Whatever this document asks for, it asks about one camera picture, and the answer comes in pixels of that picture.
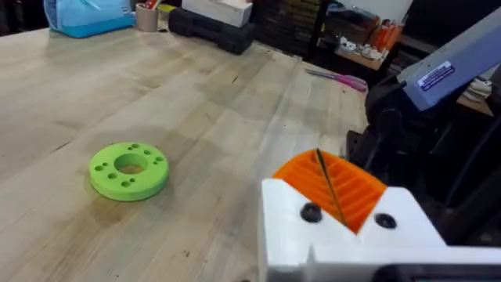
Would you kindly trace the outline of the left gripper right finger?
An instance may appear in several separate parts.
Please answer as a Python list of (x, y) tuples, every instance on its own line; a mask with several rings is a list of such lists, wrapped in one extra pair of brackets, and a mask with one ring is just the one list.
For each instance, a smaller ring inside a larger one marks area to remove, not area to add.
[(405, 188), (386, 186), (346, 160), (318, 151), (326, 195), (320, 207), (333, 217), (340, 244), (443, 248), (446, 243)]

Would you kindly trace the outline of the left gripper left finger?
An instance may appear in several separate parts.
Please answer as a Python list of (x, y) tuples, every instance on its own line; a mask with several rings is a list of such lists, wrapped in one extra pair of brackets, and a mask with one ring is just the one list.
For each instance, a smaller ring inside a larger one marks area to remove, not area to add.
[(337, 219), (316, 150), (298, 154), (261, 182), (260, 281), (329, 281), (336, 248), (357, 244)]

